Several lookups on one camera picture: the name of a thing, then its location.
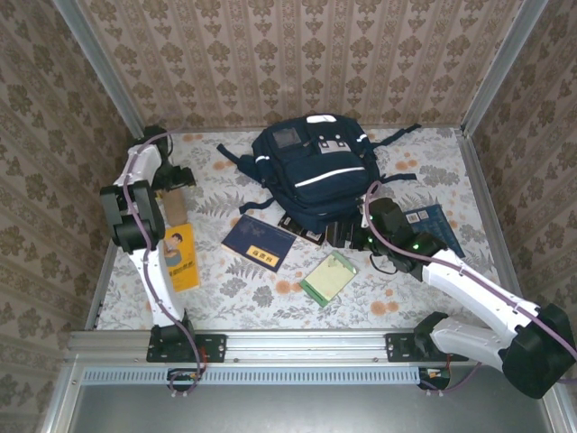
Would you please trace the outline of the brown cardboard tube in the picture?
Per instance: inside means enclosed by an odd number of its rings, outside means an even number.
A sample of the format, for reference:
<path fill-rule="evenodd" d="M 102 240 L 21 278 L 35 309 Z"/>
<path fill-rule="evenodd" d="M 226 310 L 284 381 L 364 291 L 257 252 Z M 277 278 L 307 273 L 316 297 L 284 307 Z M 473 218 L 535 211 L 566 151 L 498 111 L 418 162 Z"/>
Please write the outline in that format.
<path fill-rule="evenodd" d="M 181 226 L 188 222 L 186 201 L 181 189 L 165 190 L 162 193 L 162 202 L 170 226 Z"/>

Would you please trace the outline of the navy book with white text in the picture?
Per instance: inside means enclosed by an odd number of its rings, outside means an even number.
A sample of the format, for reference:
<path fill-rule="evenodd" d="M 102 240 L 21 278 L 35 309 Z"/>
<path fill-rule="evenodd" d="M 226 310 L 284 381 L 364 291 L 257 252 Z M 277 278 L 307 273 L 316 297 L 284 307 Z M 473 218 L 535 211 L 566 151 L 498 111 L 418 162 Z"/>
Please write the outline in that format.
<path fill-rule="evenodd" d="M 458 257 L 463 259 L 465 253 L 439 204 L 404 211 L 407 221 L 418 233 L 427 232 L 444 241 Z"/>

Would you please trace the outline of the green notebook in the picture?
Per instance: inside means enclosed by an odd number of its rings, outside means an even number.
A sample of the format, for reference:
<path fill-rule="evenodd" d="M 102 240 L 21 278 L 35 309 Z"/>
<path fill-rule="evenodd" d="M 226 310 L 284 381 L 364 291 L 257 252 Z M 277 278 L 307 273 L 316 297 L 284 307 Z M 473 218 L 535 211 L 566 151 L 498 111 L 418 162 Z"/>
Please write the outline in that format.
<path fill-rule="evenodd" d="M 299 283 L 299 286 L 321 308 L 324 308 L 357 273 L 355 266 L 346 257 L 333 251 Z"/>

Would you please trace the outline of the navy blue student backpack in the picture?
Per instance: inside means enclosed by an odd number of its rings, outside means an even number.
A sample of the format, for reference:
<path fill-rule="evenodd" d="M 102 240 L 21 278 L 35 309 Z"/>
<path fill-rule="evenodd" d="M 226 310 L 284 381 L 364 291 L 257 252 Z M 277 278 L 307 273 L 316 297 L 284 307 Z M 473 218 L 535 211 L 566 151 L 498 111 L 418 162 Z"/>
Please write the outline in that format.
<path fill-rule="evenodd" d="M 237 157 L 223 144 L 217 150 L 271 194 L 264 202 L 241 205 L 241 214 L 276 202 L 302 228 L 320 234 L 355 214 L 372 182 L 416 178 L 411 173 L 382 175 L 375 149 L 420 127 L 412 124 L 374 143 L 351 117 L 308 115 L 264 129 L 253 141 L 251 154 Z"/>

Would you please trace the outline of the yellow illustrated book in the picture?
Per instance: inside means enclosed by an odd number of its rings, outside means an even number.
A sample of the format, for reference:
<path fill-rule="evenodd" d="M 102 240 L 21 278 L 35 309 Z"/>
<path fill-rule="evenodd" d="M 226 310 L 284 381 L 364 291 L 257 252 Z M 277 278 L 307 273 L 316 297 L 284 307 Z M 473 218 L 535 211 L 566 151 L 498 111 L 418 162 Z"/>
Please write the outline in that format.
<path fill-rule="evenodd" d="M 166 230 L 164 257 L 174 291 L 182 292 L 200 284 L 193 226 L 186 223 Z"/>

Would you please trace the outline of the navy book with yellow label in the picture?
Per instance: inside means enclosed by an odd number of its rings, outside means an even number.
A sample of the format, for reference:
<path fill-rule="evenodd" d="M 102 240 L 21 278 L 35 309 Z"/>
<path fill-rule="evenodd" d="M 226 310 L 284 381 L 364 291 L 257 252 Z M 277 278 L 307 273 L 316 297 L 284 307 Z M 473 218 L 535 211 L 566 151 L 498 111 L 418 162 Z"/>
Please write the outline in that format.
<path fill-rule="evenodd" d="M 221 245 L 267 271 L 277 272 L 296 236 L 252 216 L 243 215 Z"/>

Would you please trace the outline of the floral white tablecloth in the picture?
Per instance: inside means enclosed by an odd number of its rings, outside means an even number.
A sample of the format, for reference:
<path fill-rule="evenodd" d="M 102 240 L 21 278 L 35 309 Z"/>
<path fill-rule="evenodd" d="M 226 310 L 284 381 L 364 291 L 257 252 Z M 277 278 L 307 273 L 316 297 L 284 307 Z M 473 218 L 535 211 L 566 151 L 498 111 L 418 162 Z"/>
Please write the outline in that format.
<path fill-rule="evenodd" d="M 405 210 L 442 206 L 465 253 L 465 261 L 491 280 L 498 277 L 490 246 L 463 163 L 454 128 L 421 128 L 377 149 L 384 174 L 413 173 L 393 181 L 381 194 Z M 172 160 L 188 166 L 197 186 L 185 190 L 193 226 L 200 284 L 179 294 L 199 330 L 332 329 L 413 327 L 434 311 L 462 322 L 477 318 L 458 301 L 413 277 L 377 271 L 366 252 L 344 250 L 358 273 L 326 307 L 299 286 L 328 254 L 329 244 L 297 239 L 277 272 L 269 272 L 221 243 L 239 219 L 239 207 L 267 200 L 268 190 L 243 176 L 221 155 L 223 144 L 244 155 L 253 132 L 179 134 Z"/>

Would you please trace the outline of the grey metal shelf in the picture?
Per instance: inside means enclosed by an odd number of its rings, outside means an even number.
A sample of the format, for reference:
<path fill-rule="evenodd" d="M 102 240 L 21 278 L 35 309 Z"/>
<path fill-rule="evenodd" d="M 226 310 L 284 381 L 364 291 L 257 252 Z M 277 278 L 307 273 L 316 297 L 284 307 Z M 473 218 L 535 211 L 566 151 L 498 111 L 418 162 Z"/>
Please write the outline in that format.
<path fill-rule="evenodd" d="M 415 385 L 205 384 L 187 397 L 160 384 L 91 384 L 65 367 L 41 433 L 577 433 L 563 386 L 535 401 L 481 368 L 442 395 Z"/>

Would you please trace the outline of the aluminium table side rail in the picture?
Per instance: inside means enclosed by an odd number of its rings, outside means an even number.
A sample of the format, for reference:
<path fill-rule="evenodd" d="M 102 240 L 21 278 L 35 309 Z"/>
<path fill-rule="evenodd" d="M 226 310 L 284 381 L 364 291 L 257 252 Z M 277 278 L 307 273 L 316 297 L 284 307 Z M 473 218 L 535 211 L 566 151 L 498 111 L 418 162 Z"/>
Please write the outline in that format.
<path fill-rule="evenodd" d="M 523 298 L 524 295 L 501 231 L 497 212 L 495 211 L 472 138 L 459 128 L 454 128 L 453 131 L 457 137 L 463 163 L 481 216 L 501 286 Z"/>
<path fill-rule="evenodd" d="M 96 288 L 94 291 L 93 299 L 91 301 L 90 309 L 87 314 L 87 320 L 84 326 L 85 331 L 92 331 L 97 328 L 101 310 L 102 307 L 104 306 L 108 283 L 110 281 L 112 271 L 114 269 L 114 263 L 117 256 L 117 252 L 118 247 L 114 244 L 112 240 L 110 240 L 106 249 L 105 259 L 102 263 L 98 281 L 96 283 Z"/>

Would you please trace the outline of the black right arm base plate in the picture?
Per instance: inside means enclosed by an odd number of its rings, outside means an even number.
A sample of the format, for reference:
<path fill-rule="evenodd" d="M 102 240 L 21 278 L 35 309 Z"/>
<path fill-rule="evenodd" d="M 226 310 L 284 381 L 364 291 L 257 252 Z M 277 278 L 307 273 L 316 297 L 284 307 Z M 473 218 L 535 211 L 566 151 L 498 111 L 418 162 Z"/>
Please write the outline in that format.
<path fill-rule="evenodd" d="M 388 333 L 385 335 L 386 351 L 391 363 L 402 362 L 445 362 L 449 357 L 453 361 L 467 361 L 461 355 L 449 355 L 440 351 L 429 335 L 416 335 L 413 332 Z"/>

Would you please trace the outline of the long aluminium base rail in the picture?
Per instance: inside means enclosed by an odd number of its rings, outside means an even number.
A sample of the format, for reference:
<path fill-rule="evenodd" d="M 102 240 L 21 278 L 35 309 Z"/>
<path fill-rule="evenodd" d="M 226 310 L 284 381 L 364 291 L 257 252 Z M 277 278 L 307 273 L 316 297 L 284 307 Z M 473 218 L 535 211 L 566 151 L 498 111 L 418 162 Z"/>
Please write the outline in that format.
<path fill-rule="evenodd" d="M 369 364 L 390 363 L 385 335 L 407 333 L 386 330 L 216 330 L 198 334 L 227 335 L 223 363 L 239 364 Z M 74 332 L 68 356 L 88 355 L 95 359 L 146 361 L 149 331 L 96 330 Z"/>

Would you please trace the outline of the aluminium frame post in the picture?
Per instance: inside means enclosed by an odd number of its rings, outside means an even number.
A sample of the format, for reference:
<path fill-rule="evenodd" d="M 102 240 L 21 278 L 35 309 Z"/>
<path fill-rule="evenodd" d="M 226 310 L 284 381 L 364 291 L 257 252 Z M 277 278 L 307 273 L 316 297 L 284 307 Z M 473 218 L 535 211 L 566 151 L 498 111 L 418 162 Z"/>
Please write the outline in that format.
<path fill-rule="evenodd" d="M 91 64 L 106 93 L 134 137 L 143 133 L 144 122 L 138 113 L 127 87 L 114 70 L 113 62 L 105 53 L 93 26 L 88 22 L 77 0 L 53 0 L 60 15 L 76 38 L 81 50 Z"/>
<path fill-rule="evenodd" d="M 461 130 L 465 137 L 471 137 L 479 126 L 547 3 L 548 0 L 523 0 L 463 118 Z"/>

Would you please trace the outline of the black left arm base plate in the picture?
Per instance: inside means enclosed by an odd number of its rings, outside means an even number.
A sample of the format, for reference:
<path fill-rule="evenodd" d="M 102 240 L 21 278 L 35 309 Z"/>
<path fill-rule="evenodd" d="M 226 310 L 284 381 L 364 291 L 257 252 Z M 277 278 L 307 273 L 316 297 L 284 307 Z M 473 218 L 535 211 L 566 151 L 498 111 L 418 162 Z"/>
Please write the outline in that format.
<path fill-rule="evenodd" d="M 195 344 L 200 356 L 199 362 L 222 363 L 226 352 L 227 335 L 195 334 Z M 195 363 L 197 358 L 193 347 L 185 336 L 173 340 L 151 335 L 147 349 L 148 363 Z"/>

